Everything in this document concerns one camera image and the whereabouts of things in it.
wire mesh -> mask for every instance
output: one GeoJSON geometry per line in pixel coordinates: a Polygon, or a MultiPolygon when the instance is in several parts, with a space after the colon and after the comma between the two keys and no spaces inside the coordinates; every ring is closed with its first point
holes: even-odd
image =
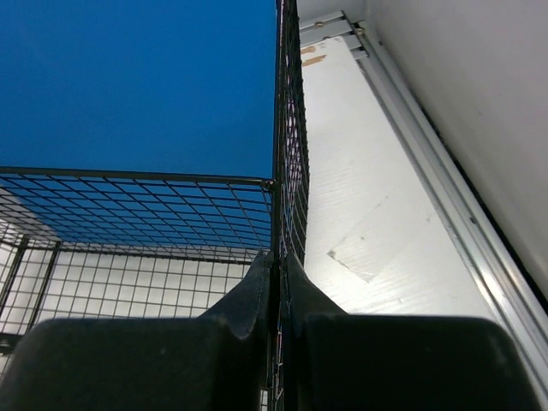
{"type": "Polygon", "coordinates": [[[262,390],[260,393],[260,406],[261,411],[266,411],[268,409],[268,391],[262,390]]]}
{"type": "MultiPolygon", "coordinates": [[[[309,169],[295,0],[278,0],[276,87],[273,180],[0,168],[0,332],[21,336],[59,317],[197,316],[258,251],[272,249],[278,264],[286,253],[304,261],[309,169]]],[[[280,336],[278,326],[277,409],[280,336]]]]}
{"type": "MultiPolygon", "coordinates": [[[[0,261],[13,261],[15,253],[2,248],[0,261]]],[[[233,289],[247,268],[27,249],[0,313],[0,332],[22,336],[38,322],[53,318],[196,317],[233,289]]],[[[0,357],[0,371],[8,361],[9,356],[0,357]]]]}
{"type": "MultiPolygon", "coordinates": [[[[277,143],[273,247],[281,259],[294,253],[304,262],[307,236],[309,162],[304,96],[302,92],[301,40],[295,0],[278,1],[277,143]]],[[[273,372],[271,406],[283,409],[282,326],[271,338],[273,372]]]]}
{"type": "Polygon", "coordinates": [[[0,218],[33,248],[250,261],[270,249],[261,179],[29,170],[0,174],[0,218]]]}

white panel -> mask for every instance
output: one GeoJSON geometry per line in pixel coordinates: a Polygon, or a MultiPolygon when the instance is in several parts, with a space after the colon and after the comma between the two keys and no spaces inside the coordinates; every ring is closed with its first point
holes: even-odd
{"type": "Polygon", "coordinates": [[[548,295],[548,2],[372,6],[385,46],[548,295]]]}
{"type": "Polygon", "coordinates": [[[491,319],[343,39],[318,43],[302,57],[308,276],[352,313],[491,319]]]}

black wire mesh panel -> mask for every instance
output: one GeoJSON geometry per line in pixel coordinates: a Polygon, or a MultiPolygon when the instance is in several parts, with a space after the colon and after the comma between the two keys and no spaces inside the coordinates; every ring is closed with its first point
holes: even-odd
{"type": "MultiPolygon", "coordinates": [[[[233,289],[248,264],[27,248],[3,225],[0,352],[53,318],[185,318],[233,289]]],[[[0,372],[9,356],[0,357],[0,372]]]]}
{"type": "Polygon", "coordinates": [[[0,170],[0,219],[29,247],[250,261],[270,249],[268,180],[0,170]]]}
{"type": "MultiPolygon", "coordinates": [[[[277,191],[273,200],[272,243],[280,260],[287,253],[294,253],[304,262],[309,163],[296,1],[278,0],[278,16],[277,140],[274,148],[277,191]]],[[[271,335],[274,352],[270,406],[283,409],[281,307],[277,311],[275,330],[271,335]]]]}

metal bar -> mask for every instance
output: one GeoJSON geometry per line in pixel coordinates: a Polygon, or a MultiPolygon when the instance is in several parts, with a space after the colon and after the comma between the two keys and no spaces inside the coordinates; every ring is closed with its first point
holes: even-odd
{"type": "Polygon", "coordinates": [[[19,247],[17,248],[17,252],[15,253],[14,261],[9,268],[6,282],[4,283],[2,291],[0,292],[0,317],[2,317],[3,309],[6,307],[6,301],[8,300],[9,293],[11,292],[11,288],[14,285],[15,276],[17,275],[19,267],[21,266],[21,261],[23,260],[23,255],[25,255],[25,252],[27,250],[27,245],[28,236],[24,235],[21,239],[21,244],[19,245],[19,247]]]}
{"type": "Polygon", "coordinates": [[[335,13],[331,13],[329,15],[322,15],[318,19],[305,21],[300,25],[300,30],[303,32],[310,28],[314,28],[318,23],[329,24],[330,22],[341,20],[342,18],[343,13],[341,11],[336,11],[335,13]]]}
{"type": "MultiPolygon", "coordinates": [[[[39,250],[39,251],[50,251],[51,247],[48,246],[30,246],[27,248],[27,250],[39,250]]],[[[248,251],[248,255],[253,255],[254,253],[257,253],[260,250],[252,250],[250,249],[248,251]]],[[[249,259],[215,259],[215,258],[207,258],[207,257],[191,257],[186,255],[164,255],[164,254],[157,254],[157,253],[139,253],[139,252],[127,252],[127,251],[109,251],[109,250],[86,250],[82,248],[77,247],[61,247],[59,248],[59,252],[62,253],[86,253],[86,254],[104,254],[104,255],[120,255],[123,257],[142,257],[143,259],[150,258],[150,259],[180,259],[184,261],[200,261],[205,263],[221,263],[221,264],[234,264],[234,265],[249,265],[253,261],[253,259],[250,257],[249,259]]]]}
{"type": "Polygon", "coordinates": [[[283,179],[282,166],[282,147],[281,139],[283,136],[284,118],[283,118],[283,93],[282,82],[285,81],[285,47],[283,43],[283,20],[285,18],[285,4],[282,0],[276,1],[277,5],[277,42],[276,42],[276,76],[274,80],[274,135],[272,147],[272,181],[271,190],[271,251],[273,252],[273,264],[271,271],[271,297],[268,308],[268,343],[266,360],[266,387],[268,389],[268,409],[275,407],[274,393],[274,362],[276,361],[276,335],[277,335],[277,303],[279,299],[279,266],[280,266],[280,235],[281,235],[281,210],[282,210],[282,192],[280,184],[283,179]]]}
{"type": "Polygon", "coordinates": [[[301,33],[301,47],[311,45],[325,39],[326,37],[336,37],[344,34],[351,34],[352,26],[346,20],[339,20],[331,24],[314,28],[313,30],[301,33]]]}
{"type": "Polygon", "coordinates": [[[264,186],[269,179],[260,177],[242,176],[207,176],[200,174],[170,174],[146,173],[133,171],[101,171],[101,170],[66,170],[42,169],[31,167],[0,167],[0,174],[69,176],[69,177],[97,177],[133,180],[160,180],[170,182],[204,182],[212,184],[239,184],[247,186],[264,186]]]}
{"type": "Polygon", "coordinates": [[[0,240],[0,244],[10,246],[10,247],[13,247],[13,248],[18,248],[19,247],[18,244],[15,244],[14,242],[11,242],[11,241],[5,241],[4,239],[0,240]]]}
{"type": "Polygon", "coordinates": [[[353,34],[352,37],[357,39],[358,43],[361,44],[361,48],[363,49],[363,52],[365,53],[365,57],[369,57],[369,52],[367,51],[367,48],[364,46],[363,42],[360,39],[360,34],[357,31],[356,25],[354,25],[350,22],[350,19],[346,16],[346,13],[344,13],[344,11],[342,11],[341,13],[344,16],[344,19],[349,23],[350,27],[352,28],[352,34],[353,34]]]}
{"type": "Polygon", "coordinates": [[[27,332],[29,332],[30,329],[34,327],[34,325],[36,324],[36,320],[38,319],[38,314],[40,312],[40,308],[42,307],[42,301],[44,300],[45,291],[47,290],[47,287],[50,283],[51,274],[53,274],[53,270],[55,269],[55,264],[57,263],[57,257],[59,256],[59,249],[61,248],[61,244],[62,243],[60,241],[57,241],[55,243],[53,251],[51,252],[50,262],[45,271],[45,276],[44,276],[44,279],[42,280],[42,285],[40,286],[38,299],[36,300],[36,304],[34,304],[34,309],[33,309],[33,314],[31,316],[31,319],[28,321],[27,332]]]}
{"type": "Polygon", "coordinates": [[[346,45],[350,51],[352,51],[352,54],[354,54],[356,50],[363,47],[356,36],[344,36],[343,39],[346,41],[346,45]]]}

blue wall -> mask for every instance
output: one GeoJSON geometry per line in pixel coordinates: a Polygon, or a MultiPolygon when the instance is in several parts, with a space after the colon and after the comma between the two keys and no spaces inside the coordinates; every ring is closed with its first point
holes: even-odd
{"type": "Polygon", "coordinates": [[[0,165],[271,176],[274,0],[0,2],[0,165]]]}

